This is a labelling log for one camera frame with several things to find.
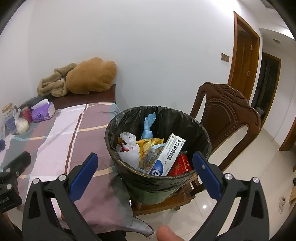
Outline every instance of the silver bolt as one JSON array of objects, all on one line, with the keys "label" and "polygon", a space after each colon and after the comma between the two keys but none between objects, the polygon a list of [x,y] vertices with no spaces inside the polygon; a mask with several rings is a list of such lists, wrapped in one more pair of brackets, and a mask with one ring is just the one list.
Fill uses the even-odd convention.
[{"label": "silver bolt", "polygon": [[230,173],[226,173],[224,176],[227,180],[231,180],[233,178],[233,176]]},{"label": "silver bolt", "polygon": [[59,176],[60,181],[65,181],[66,180],[66,175],[62,174]]},{"label": "silver bolt", "polygon": [[258,182],[259,182],[259,178],[254,177],[254,178],[253,178],[253,182],[254,182],[254,183],[258,183]]},{"label": "silver bolt", "polygon": [[35,179],[33,180],[33,183],[34,183],[34,184],[39,183],[39,179],[38,179],[38,178],[35,178]]}]

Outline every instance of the red can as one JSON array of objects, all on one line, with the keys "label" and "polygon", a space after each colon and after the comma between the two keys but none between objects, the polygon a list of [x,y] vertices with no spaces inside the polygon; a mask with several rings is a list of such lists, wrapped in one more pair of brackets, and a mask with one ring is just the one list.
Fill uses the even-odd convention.
[{"label": "red can", "polygon": [[176,175],[181,175],[183,173],[186,173],[188,171],[191,171],[192,168],[189,164],[189,160],[187,156],[183,153],[181,153],[172,168],[170,169],[168,176],[176,176]]},{"label": "red can", "polygon": [[32,116],[31,116],[31,110],[28,106],[24,107],[21,109],[21,114],[22,117],[28,121],[28,123],[30,124],[33,120],[32,120]]}]

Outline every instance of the blue gripper pad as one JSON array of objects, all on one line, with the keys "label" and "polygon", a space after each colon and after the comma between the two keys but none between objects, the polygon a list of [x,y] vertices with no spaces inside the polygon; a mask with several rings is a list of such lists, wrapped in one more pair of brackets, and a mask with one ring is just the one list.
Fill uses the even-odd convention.
[{"label": "blue gripper pad", "polygon": [[69,197],[72,202],[79,200],[82,197],[87,185],[89,184],[93,174],[99,165],[99,159],[96,154],[88,157],[87,162],[84,164],[80,172],[74,178],[71,186]]},{"label": "blue gripper pad", "polygon": [[221,184],[218,178],[214,175],[213,171],[208,166],[204,157],[198,152],[193,154],[192,164],[196,173],[200,176],[205,189],[209,193],[210,197],[220,201],[222,198]]}]

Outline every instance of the trash can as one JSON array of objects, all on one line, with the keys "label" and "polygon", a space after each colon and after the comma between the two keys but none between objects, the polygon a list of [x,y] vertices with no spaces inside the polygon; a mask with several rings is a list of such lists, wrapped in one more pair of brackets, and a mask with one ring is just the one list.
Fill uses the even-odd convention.
[{"label": "trash can", "polygon": [[182,148],[192,166],[192,156],[201,151],[208,159],[211,154],[211,142],[205,128],[190,115],[161,106],[140,106],[127,109],[115,116],[105,132],[105,142],[112,160],[125,182],[131,198],[143,204],[157,204],[176,192],[195,173],[194,170],[177,176],[152,176],[141,173],[123,162],[115,148],[122,132],[134,134],[140,140],[144,130],[145,117],[153,112],[157,117],[150,130],[153,138],[164,138],[164,143],[174,133],[185,139]]}]

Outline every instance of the purple tissue package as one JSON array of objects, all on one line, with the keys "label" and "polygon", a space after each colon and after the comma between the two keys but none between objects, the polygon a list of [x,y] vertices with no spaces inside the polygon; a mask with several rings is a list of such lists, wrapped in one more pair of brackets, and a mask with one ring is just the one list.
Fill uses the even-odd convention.
[{"label": "purple tissue package", "polygon": [[32,111],[33,122],[49,120],[55,113],[54,104],[52,102],[44,104]]}]

